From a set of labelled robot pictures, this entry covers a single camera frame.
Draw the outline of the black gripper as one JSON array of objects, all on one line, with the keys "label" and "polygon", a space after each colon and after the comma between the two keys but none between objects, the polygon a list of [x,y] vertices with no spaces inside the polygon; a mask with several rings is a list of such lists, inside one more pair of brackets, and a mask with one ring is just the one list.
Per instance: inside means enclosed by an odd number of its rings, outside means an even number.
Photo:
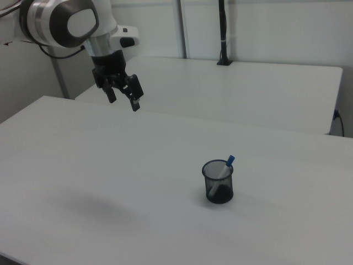
[{"label": "black gripper", "polygon": [[94,68],[92,70],[95,83],[101,88],[110,103],[116,101],[113,88],[118,88],[127,96],[134,112],[140,109],[140,98],[144,95],[138,77],[133,74],[129,76],[126,69],[126,61],[122,50],[113,52],[106,56],[91,57]]}]

